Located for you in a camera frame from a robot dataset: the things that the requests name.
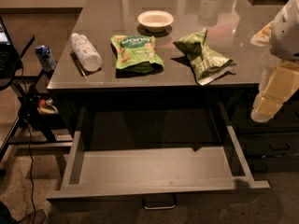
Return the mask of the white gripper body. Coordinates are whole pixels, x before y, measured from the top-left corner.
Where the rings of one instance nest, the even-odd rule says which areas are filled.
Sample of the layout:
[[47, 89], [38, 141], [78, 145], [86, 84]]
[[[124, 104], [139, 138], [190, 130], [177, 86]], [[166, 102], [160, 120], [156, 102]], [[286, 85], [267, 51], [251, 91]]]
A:
[[289, 0], [272, 23], [270, 52], [282, 60], [299, 61], [299, 0]]

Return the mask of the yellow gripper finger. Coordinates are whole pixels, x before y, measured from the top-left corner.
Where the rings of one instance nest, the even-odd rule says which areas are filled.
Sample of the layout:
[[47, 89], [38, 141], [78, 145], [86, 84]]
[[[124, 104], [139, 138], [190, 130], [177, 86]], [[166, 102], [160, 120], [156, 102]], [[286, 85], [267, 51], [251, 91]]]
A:
[[250, 43], [254, 46], [263, 47], [269, 44], [269, 38], [272, 31], [272, 24], [273, 22], [269, 22], [265, 25], [265, 27], [260, 30], [257, 34], [255, 34], [251, 40]]
[[269, 121], [298, 90], [299, 62], [281, 61], [275, 67], [267, 67], [262, 74], [251, 118], [256, 122]]

